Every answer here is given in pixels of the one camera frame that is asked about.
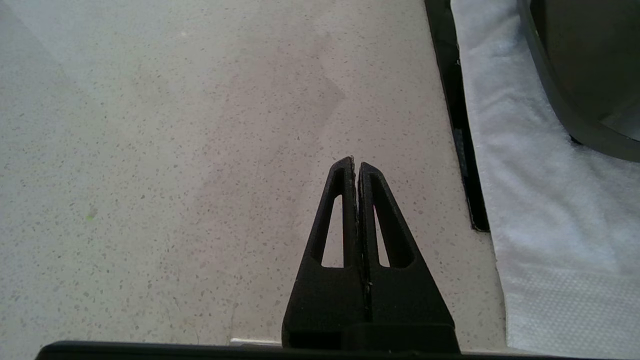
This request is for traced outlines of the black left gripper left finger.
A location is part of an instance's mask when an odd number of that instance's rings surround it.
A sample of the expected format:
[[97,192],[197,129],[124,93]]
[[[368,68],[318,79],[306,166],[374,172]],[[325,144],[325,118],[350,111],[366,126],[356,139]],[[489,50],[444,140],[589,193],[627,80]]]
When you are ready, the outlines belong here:
[[[340,268],[323,266],[336,198],[342,198]],[[290,349],[344,349],[347,328],[367,318],[365,271],[359,237],[354,158],[335,162],[327,174],[304,253],[282,321],[282,346]]]

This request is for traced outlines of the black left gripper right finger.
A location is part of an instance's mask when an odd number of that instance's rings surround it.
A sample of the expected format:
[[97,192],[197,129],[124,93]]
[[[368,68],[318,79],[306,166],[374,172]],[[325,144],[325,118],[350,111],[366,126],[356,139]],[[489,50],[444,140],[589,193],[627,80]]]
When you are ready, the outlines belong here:
[[455,325],[384,174],[359,167],[359,239],[375,323]]

